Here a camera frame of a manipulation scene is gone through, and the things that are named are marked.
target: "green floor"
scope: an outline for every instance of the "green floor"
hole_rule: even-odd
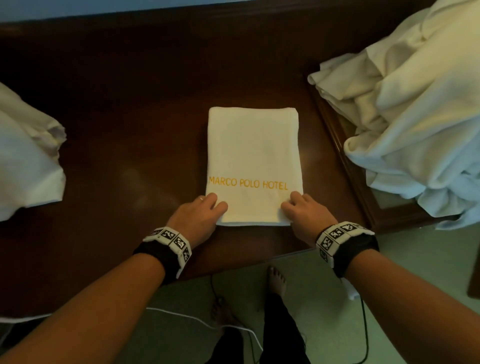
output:
[[[466,295],[480,243],[480,225],[456,231],[435,231],[431,227],[404,231],[380,236],[379,243],[389,258],[480,313],[480,300]],[[315,252],[277,259],[271,264],[288,280],[285,304],[306,337],[310,361],[313,364],[360,361],[365,351],[360,302],[346,299],[342,284]],[[267,264],[262,264],[214,275],[217,292],[255,330],[260,341],[266,267]],[[212,300],[207,277],[162,288],[150,306],[210,322]],[[370,336],[367,363],[403,363],[369,311],[367,320]],[[218,338],[218,332],[193,320],[146,311],[116,363],[204,363]],[[251,363],[246,336],[244,342],[245,363]],[[254,352],[258,359],[260,350],[256,344]]]

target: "wristband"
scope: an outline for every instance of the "wristband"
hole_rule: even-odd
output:
[[[157,258],[165,269],[163,284],[177,279],[192,256],[188,240],[169,227],[155,229],[134,250],[133,254],[145,253]]]
[[[322,259],[336,276],[344,276],[348,265],[359,253],[367,249],[379,251],[375,233],[353,222],[341,222],[322,231],[316,248]]]

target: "towel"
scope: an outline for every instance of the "towel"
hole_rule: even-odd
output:
[[[0,84],[0,221],[21,207],[62,200],[58,158],[65,140],[58,121]]]
[[[280,204],[303,193],[298,113],[286,109],[211,108],[206,193],[228,211],[217,225],[289,225]]]
[[[357,126],[345,154],[375,189],[456,229],[480,221],[480,1],[438,0],[364,51],[320,64],[320,95]]]

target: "bare foot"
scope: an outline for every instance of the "bare foot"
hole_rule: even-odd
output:
[[[282,273],[275,267],[268,267],[268,290],[271,293],[278,294],[282,299],[287,290],[287,281]]]
[[[213,302],[211,317],[221,328],[223,325],[235,325],[235,326],[242,326],[240,322],[236,320],[232,311],[230,310],[230,306],[223,297],[218,297]]]

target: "wooden frame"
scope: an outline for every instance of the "wooden frame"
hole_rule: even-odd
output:
[[[434,218],[417,203],[390,208],[381,208],[373,195],[372,189],[365,183],[365,169],[354,164],[344,153],[343,144],[351,136],[346,135],[338,114],[319,94],[315,86],[308,89],[324,121],[335,150],[342,161],[352,188],[370,225],[378,233],[400,231],[413,227],[431,225],[446,219],[456,219],[457,216]]]

